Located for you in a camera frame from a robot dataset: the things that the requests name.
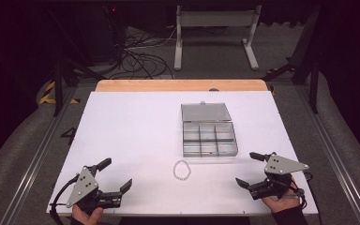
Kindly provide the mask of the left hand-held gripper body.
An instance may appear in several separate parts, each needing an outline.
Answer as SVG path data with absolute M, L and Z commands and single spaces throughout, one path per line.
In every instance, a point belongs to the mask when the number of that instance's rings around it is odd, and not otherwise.
M 119 208 L 122 201 L 121 192 L 103 192 L 99 189 L 96 173 L 105 166 L 83 167 L 75 186 L 69 195 L 66 208 L 77 205 L 82 211 L 91 214 L 97 208 Z

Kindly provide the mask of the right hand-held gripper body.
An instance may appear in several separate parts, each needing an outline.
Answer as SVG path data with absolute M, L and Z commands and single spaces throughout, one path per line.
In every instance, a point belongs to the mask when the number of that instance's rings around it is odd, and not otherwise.
M 305 163 L 275 154 L 269 158 L 264 167 L 266 178 L 260 183 L 249 185 L 247 190 L 253 200 L 271 196 L 280 199 L 291 188 L 292 173 L 305 171 L 308 168 L 309 166 Z M 298 187 L 293 192 L 298 197 L 303 197 L 305 193 Z

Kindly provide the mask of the clear plastic compartment box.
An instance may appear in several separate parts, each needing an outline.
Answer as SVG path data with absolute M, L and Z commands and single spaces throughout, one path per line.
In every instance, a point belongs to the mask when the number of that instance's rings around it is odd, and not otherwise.
M 232 118 L 225 103 L 181 105 L 183 156 L 235 157 L 237 140 Z

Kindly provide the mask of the person's left hand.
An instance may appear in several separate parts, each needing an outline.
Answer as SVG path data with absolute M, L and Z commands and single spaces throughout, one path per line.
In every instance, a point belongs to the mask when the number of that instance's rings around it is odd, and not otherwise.
M 101 207 L 96 208 L 91 215 L 88 215 L 78 205 L 72 207 L 70 225 L 98 225 L 103 215 Z

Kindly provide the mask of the person's right hand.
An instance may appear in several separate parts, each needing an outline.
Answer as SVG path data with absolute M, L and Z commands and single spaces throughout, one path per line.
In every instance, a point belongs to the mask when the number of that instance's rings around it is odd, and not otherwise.
M 262 198 L 262 202 L 272 213 L 278 213 L 300 205 L 300 198 L 293 192 L 297 188 L 294 181 L 291 181 L 291 188 L 280 198 L 275 200 L 273 197 Z

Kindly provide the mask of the white table board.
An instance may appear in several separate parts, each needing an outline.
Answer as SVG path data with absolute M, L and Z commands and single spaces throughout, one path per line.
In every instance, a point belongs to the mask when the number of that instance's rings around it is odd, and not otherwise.
M 183 157 L 181 105 L 225 103 L 232 118 L 236 157 Z M 235 179 L 261 182 L 264 165 L 250 152 L 295 158 L 268 91 L 93 92 L 58 176 L 53 198 L 59 215 L 71 193 L 66 183 L 84 166 L 112 163 L 96 176 L 102 191 L 131 189 L 110 216 L 260 216 L 268 208 Z

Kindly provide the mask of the yellow black floor tape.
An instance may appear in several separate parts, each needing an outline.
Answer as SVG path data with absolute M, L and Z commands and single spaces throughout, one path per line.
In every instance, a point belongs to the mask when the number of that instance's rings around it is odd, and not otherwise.
M 56 103 L 54 98 L 50 98 L 50 94 L 52 93 L 54 87 L 55 87 L 55 82 L 50 81 L 50 83 L 47 85 L 47 87 L 39 101 L 40 104 L 55 104 Z

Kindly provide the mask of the black metal stand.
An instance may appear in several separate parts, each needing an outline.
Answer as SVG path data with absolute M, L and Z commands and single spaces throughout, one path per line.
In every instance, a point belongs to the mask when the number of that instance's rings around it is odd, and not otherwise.
M 307 23 L 302 31 L 302 34 L 296 44 L 292 56 L 288 63 L 278 69 L 268 70 L 266 75 L 262 78 L 265 82 L 271 81 L 282 75 L 286 71 L 294 70 L 292 77 L 293 84 L 303 84 L 307 77 L 309 81 L 308 104 L 314 113 L 317 113 L 317 94 L 318 94 L 318 80 L 319 80 L 319 64 L 314 58 L 313 52 L 310 51 L 309 45 L 315 30 L 315 25 L 320 14 L 321 7 L 316 5 L 313 7 L 310 15 L 307 18 Z
M 42 11 L 46 14 L 44 24 L 40 27 L 42 37 L 44 38 L 44 45 L 54 62 L 53 81 L 55 85 L 55 112 L 58 116 L 66 105 L 63 96 L 63 82 L 66 82 L 70 87 L 78 84 L 77 75 L 72 71 L 76 68 L 97 81 L 104 80 L 102 75 L 97 74 L 91 69 L 82 66 L 79 62 L 69 58 L 63 51 L 63 39 L 61 38 L 60 24 L 57 22 L 54 14 L 48 9 L 44 8 Z

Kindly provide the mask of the wooden table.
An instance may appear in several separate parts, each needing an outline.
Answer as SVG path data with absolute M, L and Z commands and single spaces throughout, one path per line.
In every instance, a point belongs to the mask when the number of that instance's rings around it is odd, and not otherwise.
M 97 92 L 267 91 L 263 80 L 103 80 Z

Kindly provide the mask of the white metal stand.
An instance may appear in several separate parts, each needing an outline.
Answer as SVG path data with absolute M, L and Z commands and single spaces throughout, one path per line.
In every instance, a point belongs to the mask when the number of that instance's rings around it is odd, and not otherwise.
M 184 27 L 248 27 L 247 38 L 242 40 L 247 59 L 252 70 L 258 70 L 259 64 L 252 50 L 252 40 L 254 38 L 258 21 L 261 15 L 261 6 L 254 9 L 238 11 L 190 11 L 183 10 L 181 6 L 176 7 L 176 44 L 174 53 L 175 70 L 182 68 L 183 39 L 182 29 Z

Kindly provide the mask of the metal floor rail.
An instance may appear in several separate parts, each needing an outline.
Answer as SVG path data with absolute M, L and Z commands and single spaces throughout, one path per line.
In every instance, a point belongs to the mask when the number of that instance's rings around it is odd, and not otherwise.
M 21 183 L 18 185 L 11 202 L 7 207 L 7 210 L 0 221 L 0 225 L 13 225 L 15 219 L 17 218 L 28 193 L 38 176 L 38 172 L 51 144 L 53 134 L 59 126 L 61 119 L 66 109 L 68 108 L 69 102 L 73 98 L 76 90 L 76 87 L 69 87 L 64 94 L 63 105 L 56 113 L 56 115 L 52 117 L 51 122 L 48 125 L 26 172 L 22 176 Z
M 341 161 L 340 155 L 338 154 L 334 143 L 330 139 L 320 116 L 315 113 L 309 105 L 307 91 L 304 87 L 298 85 L 295 86 L 295 90 L 305 105 L 307 113 L 313 121 L 314 127 L 318 130 L 320 141 L 323 144 L 323 151 L 326 154 L 326 157 L 328 158 L 331 167 L 337 176 L 337 180 L 339 181 L 341 188 L 360 223 L 360 193 L 357 190 L 350 174 L 348 173 L 345 164 Z

